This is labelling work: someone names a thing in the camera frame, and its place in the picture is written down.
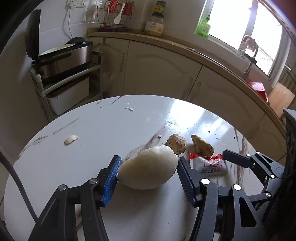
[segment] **cabinet door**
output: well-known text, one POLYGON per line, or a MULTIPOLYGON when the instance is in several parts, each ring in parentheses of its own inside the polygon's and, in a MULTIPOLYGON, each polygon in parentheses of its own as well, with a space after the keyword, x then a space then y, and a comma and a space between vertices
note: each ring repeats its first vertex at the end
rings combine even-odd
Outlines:
MULTIPOLYGON (((259 151, 276 161, 287 152, 285 138, 268 115, 264 115, 264 117, 246 135, 246 139, 256 151, 259 151)), ((286 156, 281 158, 281 163, 285 162, 285 159, 286 156)))
POLYGON ((103 90, 107 97, 122 95, 123 78, 128 53, 129 41, 124 39, 90 38, 93 44, 100 43, 99 49, 104 52, 103 70, 103 90))
POLYGON ((242 135, 263 117, 262 109, 230 81, 203 66, 187 98, 220 116, 242 135))
POLYGON ((174 52, 130 41, 123 94, 150 94, 185 100, 201 65, 174 52))

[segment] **electrical outlet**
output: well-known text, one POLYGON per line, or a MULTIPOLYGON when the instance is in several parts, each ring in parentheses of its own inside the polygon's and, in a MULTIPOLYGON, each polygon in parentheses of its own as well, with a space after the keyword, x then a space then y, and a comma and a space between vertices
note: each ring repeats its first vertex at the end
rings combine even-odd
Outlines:
POLYGON ((67 2, 66 2, 66 9, 76 8, 77 7, 77 3, 78 3, 78 0, 67 0, 67 2))
POLYGON ((77 7, 86 7, 88 5, 87 0, 78 0, 77 7))

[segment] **red and white wrapper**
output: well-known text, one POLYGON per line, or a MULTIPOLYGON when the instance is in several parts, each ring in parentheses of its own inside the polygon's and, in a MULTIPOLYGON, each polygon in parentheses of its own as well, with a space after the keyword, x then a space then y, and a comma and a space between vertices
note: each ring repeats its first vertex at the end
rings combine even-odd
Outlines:
POLYGON ((196 153, 190 153, 190 162, 194 169, 203 176, 225 175, 227 166, 221 154, 211 157, 202 157, 196 153))

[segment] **red cup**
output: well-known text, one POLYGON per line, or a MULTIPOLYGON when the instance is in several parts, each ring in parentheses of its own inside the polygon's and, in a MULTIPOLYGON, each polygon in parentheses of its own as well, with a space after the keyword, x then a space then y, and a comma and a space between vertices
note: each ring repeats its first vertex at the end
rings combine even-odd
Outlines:
POLYGON ((115 13, 118 6, 118 0, 110 0, 107 12, 108 13, 115 13))
POLYGON ((122 12, 122 15, 129 16, 131 14, 131 11, 133 9, 133 5, 131 3, 126 3, 122 12))

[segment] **window frame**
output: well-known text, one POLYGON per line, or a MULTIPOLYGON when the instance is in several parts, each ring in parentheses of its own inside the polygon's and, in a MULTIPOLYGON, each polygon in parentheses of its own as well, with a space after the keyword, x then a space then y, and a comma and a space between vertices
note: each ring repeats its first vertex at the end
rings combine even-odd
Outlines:
MULTIPOLYGON (((202 15, 200 17, 200 19, 205 18, 205 16, 207 16, 208 14, 211 13, 213 5, 214 5, 215 0, 206 0, 202 15)), ((249 8, 250 10, 250 17, 249 17, 249 21, 245 30, 244 35, 242 36, 242 40, 244 38, 245 35, 249 35, 251 36, 254 30, 254 26, 255 26, 255 21, 256 21, 256 16, 257 16, 257 11, 258 11, 258 1, 257 0, 252 0, 252 6, 249 8)), ((284 60, 283 56, 283 52, 286 51, 286 38, 287 38, 287 33, 285 32, 284 28, 282 27, 282 35, 281 35, 281 41, 279 44, 279 48, 277 51, 277 55, 272 63, 272 66, 268 72, 268 74, 266 74, 265 72, 263 72, 257 65, 257 69, 262 71, 262 73, 264 75, 266 75, 268 77, 268 80, 271 81, 275 75, 275 72, 277 72, 279 70, 279 62, 282 62, 284 60)), ((241 44, 239 46, 239 48, 236 50, 235 48, 233 48, 232 46, 228 45, 227 43, 223 42, 222 40, 212 36, 209 34, 208 40, 218 44, 221 47, 227 48, 228 50, 230 50, 231 52, 235 53, 236 55, 240 56, 240 53, 242 52, 242 50, 245 50, 246 43, 244 43, 243 41, 241 41, 241 44)))

